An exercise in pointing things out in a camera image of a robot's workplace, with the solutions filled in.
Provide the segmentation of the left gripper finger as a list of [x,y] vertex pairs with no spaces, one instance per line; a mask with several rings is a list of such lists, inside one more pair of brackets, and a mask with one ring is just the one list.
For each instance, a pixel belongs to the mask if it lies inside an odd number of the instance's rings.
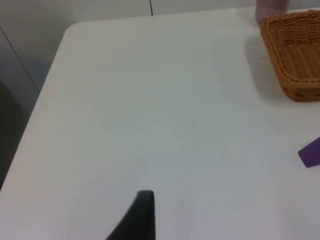
[[131,206],[107,239],[156,239],[155,195],[152,190],[137,192]]

